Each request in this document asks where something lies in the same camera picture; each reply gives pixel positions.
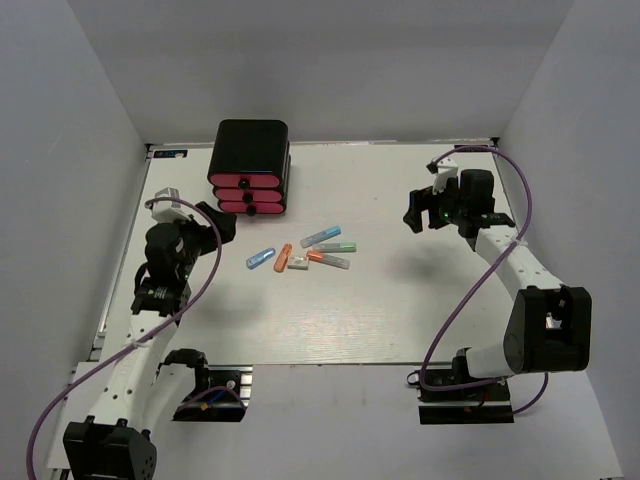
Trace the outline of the pink bottom drawer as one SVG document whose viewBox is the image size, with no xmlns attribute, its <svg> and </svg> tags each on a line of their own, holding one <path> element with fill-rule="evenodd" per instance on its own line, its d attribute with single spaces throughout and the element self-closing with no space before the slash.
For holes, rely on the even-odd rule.
<svg viewBox="0 0 640 480">
<path fill-rule="evenodd" d="M 252 202 L 245 203 L 242 201 L 218 201 L 218 208 L 226 213 L 237 215 L 280 215 L 286 210 L 286 207 L 278 202 Z"/>
</svg>

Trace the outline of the pink drawer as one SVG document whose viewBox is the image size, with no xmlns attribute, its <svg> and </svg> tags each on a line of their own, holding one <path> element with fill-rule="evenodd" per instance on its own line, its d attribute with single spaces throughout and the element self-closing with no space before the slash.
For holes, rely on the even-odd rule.
<svg viewBox="0 0 640 480">
<path fill-rule="evenodd" d="M 233 189 L 276 189 L 281 179 L 267 173 L 215 173 L 208 176 L 209 182 L 217 188 Z"/>
<path fill-rule="evenodd" d="M 286 210 L 286 207 L 278 202 L 252 202 L 245 203 L 242 201 L 218 201 L 218 208 L 226 213 L 237 215 L 280 215 Z"/>
<path fill-rule="evenodd" d="M 283 199 L 283 194 L 278 190 L 270 189 L 240 189 L 221 188 L 213 189 L 214 196 L 222 202 L 250 202 L 277 203 Z"/>
</svg>

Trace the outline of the pink top drawer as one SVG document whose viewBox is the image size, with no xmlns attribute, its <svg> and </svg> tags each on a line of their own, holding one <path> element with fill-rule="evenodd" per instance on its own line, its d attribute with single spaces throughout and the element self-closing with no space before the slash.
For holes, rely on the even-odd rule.
<svg viewBox="0 0 640 480">
<path fill-rule="evenodd" d="M 215 173 L 208 176 L 209 182 L 217 188 L 233 189 L 276 189 L 281 179 L 267 173 Z"/>
</svg>

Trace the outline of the blue translucent lead case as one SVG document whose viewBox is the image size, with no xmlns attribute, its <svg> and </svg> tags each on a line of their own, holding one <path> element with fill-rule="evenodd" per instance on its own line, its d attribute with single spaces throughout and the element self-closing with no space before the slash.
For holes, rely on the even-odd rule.
<svg viewBox="0 0 640 480">
<path fill-rule="evenodd" d="M 270 258 L 272 258 L 275 255 L 275 249 L 274 248 L 267 248 L 263 251 L 260 251 L 254 255 L 252 255 L 251 257 L 249 257 L 246 260 L 246 267 L 250 270 L 255 269 L 256 267 L 264 264 L 266 261 L 268 261 Z"/>
</svg>

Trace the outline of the green capped lead tube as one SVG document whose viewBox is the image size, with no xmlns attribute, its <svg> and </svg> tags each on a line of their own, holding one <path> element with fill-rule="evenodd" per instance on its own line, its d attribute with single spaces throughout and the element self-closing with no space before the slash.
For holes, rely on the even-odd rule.
<svg viewBox="0 0 640 480">
<path fill-rule="evenodd" d="M 354 242 L 318 243 L 313 246 L 313 250 L 320 253 L 354 253 L 357 246 Z"/>
</svg>

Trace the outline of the blue capped lead tube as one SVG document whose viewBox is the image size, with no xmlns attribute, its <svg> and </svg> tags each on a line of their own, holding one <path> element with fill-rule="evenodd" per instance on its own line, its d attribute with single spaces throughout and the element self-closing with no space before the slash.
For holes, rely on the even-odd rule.
<svg viewBox="0 0 640 480">
<path fill-rule="evenodd" d="M 312 245 L 318 244 L 318 243 L 322 243 L 326 240 L 329 240 L 331 238 L 334 238 L 338 235 L 341 234 L 341 227 L 340 226 L 332 226 L 329 227 L 327 229 L 324 229 L 320 232 L 314 233 L 313 235 L 310 235 L 308 237 L 305 237 L 303 239 L 300 240 L 300 246 L 302 248 L 309 248 Z"/>
</svg>

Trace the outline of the orange capped lead tube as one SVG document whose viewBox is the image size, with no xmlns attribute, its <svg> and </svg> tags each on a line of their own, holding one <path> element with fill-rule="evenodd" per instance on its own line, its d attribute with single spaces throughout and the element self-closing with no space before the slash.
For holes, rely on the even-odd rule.
<svg viewBox="0 0 640 480">
<path fill-rule="evenodd" d="M 308 251 L 306 257 L 309 261 L 348 270 L 350 268 L 350 261 L 344 258 L 340 258 L 334 255 L 330 255 L 318 251 Z"/>
</svg>

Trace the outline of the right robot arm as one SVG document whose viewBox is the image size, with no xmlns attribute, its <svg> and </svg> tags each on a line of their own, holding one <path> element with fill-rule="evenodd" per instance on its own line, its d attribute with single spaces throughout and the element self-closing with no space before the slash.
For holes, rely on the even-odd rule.
<svg viewBox="0 0 640 480">
<path fill-rule="evenodd" d="M 431 392 L 455 391 L 472 399 L 488 384 L 515 375 L 584 370 L 590 360 L 592 298 L 552 275 L 518 237 L 513 220 L 495 210 L 494 177 L 466 169 L 437 176 L 433 186 L 413 190 L 403 221 L 415 233 L 453 225 L 489 266 L 513 300 L 503 337 L 484 347 L 460 349 L 449 379 Z"/>
</svg>

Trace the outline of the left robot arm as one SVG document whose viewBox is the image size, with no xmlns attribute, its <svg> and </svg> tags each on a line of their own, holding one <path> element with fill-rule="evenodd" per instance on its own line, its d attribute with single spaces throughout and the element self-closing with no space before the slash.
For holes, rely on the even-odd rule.
<svg viewBox="0 0 640 480">
<path fill-rule="evenodd" d="M 154 225 L 145 235 L 145 260 L 134 277 L 125 342 L 106 360 L 110 377 L 85 420 L 71 422 L 63 446 L 75 479 L 150 479 L 157 466 L 156 427 L 170 421 L 181 401 L 211 387 L 204 353 L 169 351 L 182 316 L 194 304 L 189 277 L 197 260 L 219 254 L 236 235 L 237 217 L 199 202 L 198 222 L 185 202 L 149 203 Z"/>
</svg>

